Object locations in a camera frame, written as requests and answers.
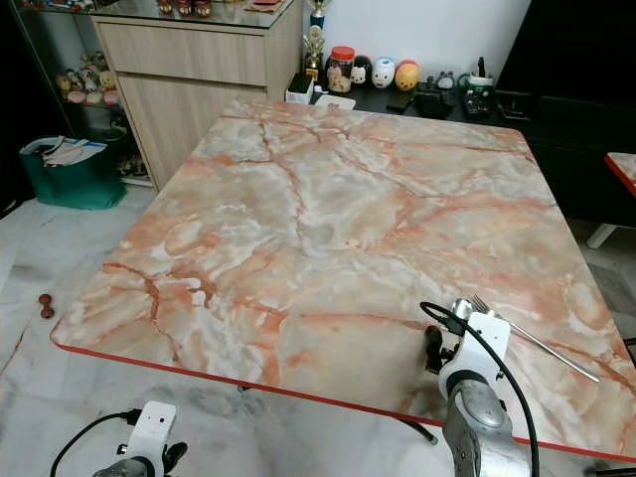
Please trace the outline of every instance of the black cable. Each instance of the black cable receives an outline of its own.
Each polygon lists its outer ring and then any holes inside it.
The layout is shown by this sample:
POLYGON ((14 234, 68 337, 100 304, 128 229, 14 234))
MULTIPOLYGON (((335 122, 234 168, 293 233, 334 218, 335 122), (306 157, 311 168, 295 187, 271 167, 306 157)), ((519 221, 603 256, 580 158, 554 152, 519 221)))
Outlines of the black cable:
POLYGON ((519 399, 519 403, 521 404, 521 408, 524 411, 524 417, 526 418, 526 425, 528 426, 528 437, 530 440, 530 454, 531 454, 531 476, 532 477, 539 477, 539 445, 537 444, 537 433, 535 432, 535 422, 533 421, 533 417, 532 414, 530 413, 530 407, 528 406, 528 402, 526 401, 526 397, 524 396, 524 393, 521 391, 521 388, 519 387, 519 384, 517 383, 517 381, 515 380, 515 378, 513 377, 512 373, 510 372, 510 370, 508 369, 508 367, 504 364, 504 362, 501 360, 501 358, 499 358, 499 356, 497 356, 497 353, 495 353, 495 350, 493 350, 490 345, 488 343, 486 343, 486 340, 484 340, 481 335, 479 333, 477 333, 474 328, 472 326, 470 326, 468 323, 466 323, 466 321, 462 320, 461 318, 455 316, 452 312, 448 311, 446 308, 443 308, 439 305, 436 305, 434 303, 429 303, 427 301, 422 301, 421 303, 419 303, 419 307, 424 311, 424 313, 426 313, 428 316, 434 318, 435 320, 437 320, 439 323, 441 323, 442 325, 448 327, 448 325, 446 324, 448 321, 448 318, 450 318, 454 323, 458 324, 459 326, 462 327, 462 329, 464 329, 465 331, 467 331, 468 333, 470 333, 472 335, 473 338, 475 338, 475 340, 477 340, 477 342, 488 352, 488 354, 490 355, 490 357, 495 360, 495 363, 497 363, 497 365, 499 366, 499 368, 501 369, 501 371, 504 372, 504 375, 506 376, 506 378, 508 378, 508 381, 510 382, 511 386, 513 387, 513 390, 515 391, 515 394, 517 395, 517 398, 519 399), (429 310, 429 308, 438 311, 440 313, 443 313, 445 316, 439 316, 436 315, 435 313, 431 312, 429 310))
POLYGON ((419 435, 421 435, 424 439, 430 442, 431 445, 437 444, 437 437, 431 434, 430 431, 426 427, 421 425, 419 422, 412 422, 410 420, 404 420, 404 419, 398 419, 398 421, 400 421, 403 424, 406 424, 411 429, 414 429, 416 432, 419 433, 419 435))
POLYGON ((73 446, 73 444, 75 444, 78 441, 78 439, 80 439, 80 437, 82 437, 84 434, 89 432, 96 425, 104 422, 105 420, 115 419, 116 417, 120 417, 122 419, 125 419, 125 421, 128 424, 134 425, 137 422, 137 419, 139 418, 139 415, 141 415, 141 409, 131 409, 131 410, 127 411, 127 412, 117 412, 115 414, 103 415, 99 419, 96 419, 93 422, 91 422, 84 429, 82 429, 80 432, 78 432, 76 434, 76 436, 73 439, 71 439, 69 441, 69 443, 67 445, 65 445, 64 448, 60 451, 60 453, 58 454, 58 457, 56 457, 56 460, 53 461, 53 466, 51 467, 50 476, 51 477, 55 477, 56 476, 56 472, 58 471, 58 465, 60 464, 60 461, 62 460, 62 457, 64 457, 64 455, 69 451, 69 449, 73 446))

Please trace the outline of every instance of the cabinet drawer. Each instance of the cabinet drawer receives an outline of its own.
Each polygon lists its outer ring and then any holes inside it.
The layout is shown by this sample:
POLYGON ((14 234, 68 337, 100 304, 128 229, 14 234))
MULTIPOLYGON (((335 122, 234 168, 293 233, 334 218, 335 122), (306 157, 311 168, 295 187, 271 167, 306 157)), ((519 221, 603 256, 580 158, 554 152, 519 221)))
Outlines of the cabinet drawer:
POLYGON ((120 72, 265 85, 263 37, 100 23, 120 72))

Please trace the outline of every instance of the tile floor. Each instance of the tile floor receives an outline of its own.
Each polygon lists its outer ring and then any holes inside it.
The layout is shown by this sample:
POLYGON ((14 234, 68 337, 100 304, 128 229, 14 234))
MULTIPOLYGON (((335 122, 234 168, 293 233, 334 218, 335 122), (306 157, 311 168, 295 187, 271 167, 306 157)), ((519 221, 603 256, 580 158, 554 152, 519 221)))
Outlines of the tile floor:
MULTIPOLYGON (((31 201, 0 221, 0 474, 47 476, 59 450, 82 426, 154 398, 178 407, 171 439, 190 445, 173 475, 454 475, 439 429, 432 429, 440 440, 433 447, 387 417, 254 390, 241 393, 56 348, 49 340, 56 319, 153 197, 131 188, 118 207, 100 212, 31 201), (45 291, 57 310, 50 321, 40 318, 37 303, 45 291)), ((582 242, 594 225, 572 228, 582 242)), ((636 336, 635 238, 636 231, 619 231, 600 250, 583 246, 625 337, 636 336)), ((88 476, 107 467, 130 430, 123 421, 102 424, 72 448, 59 475, 88 476)), ((542 450, 543 476, 582 476, 616 466, 624 465, 542 450)))

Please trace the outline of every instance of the pink marble tabletop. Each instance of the pink marble tabletop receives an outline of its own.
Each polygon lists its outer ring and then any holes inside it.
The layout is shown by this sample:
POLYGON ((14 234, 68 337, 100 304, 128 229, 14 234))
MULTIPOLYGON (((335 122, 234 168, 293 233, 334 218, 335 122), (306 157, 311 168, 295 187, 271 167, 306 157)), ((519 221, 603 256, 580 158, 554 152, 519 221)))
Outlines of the pink marble tabletop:
POLYGON ((609 152, 605 162, 625 187, 636 196, 636 154, 609 152))
MULTIPOLYGON (((429 319, 478 293, 543 446, 636 461, 636 372, 523 136, 234 102, 52 333, 60 347, 421 422, 429 319)), ((452 343, 453 338, 445 338, 452 343)), ((498 390, 527 436, 508 383, 498 390)))

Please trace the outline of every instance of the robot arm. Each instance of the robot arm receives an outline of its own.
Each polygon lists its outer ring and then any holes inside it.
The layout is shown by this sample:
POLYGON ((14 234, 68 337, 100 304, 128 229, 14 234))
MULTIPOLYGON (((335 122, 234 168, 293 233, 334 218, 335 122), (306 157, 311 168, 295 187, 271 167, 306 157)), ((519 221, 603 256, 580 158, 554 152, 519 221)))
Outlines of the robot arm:
POLYGON ((179 442, 166 450, 168 433, 175 420, 177 408, 163 402, 149 401, 130 434, 128 445, 120 445, 117 453, 129 458, 115 462, 92 477, 164 477, 186 453, 188 446, 179 442))
MULTIPOLYGON (((479 330, 481 337, 502 360, 506 354, 510 325, 488 314, 455 309, 461 319, 479 330)), ((439 390, 448 398, 448 413, 442 433, 453 454, 458 477, 528 477, 527 452, 513 439, 513 426, 502 401, 495 393, 499 367, 492 357, 463 329, 454 351, 440 350, 441 333, 426 330, 427 368, 439 374, 439 390)))

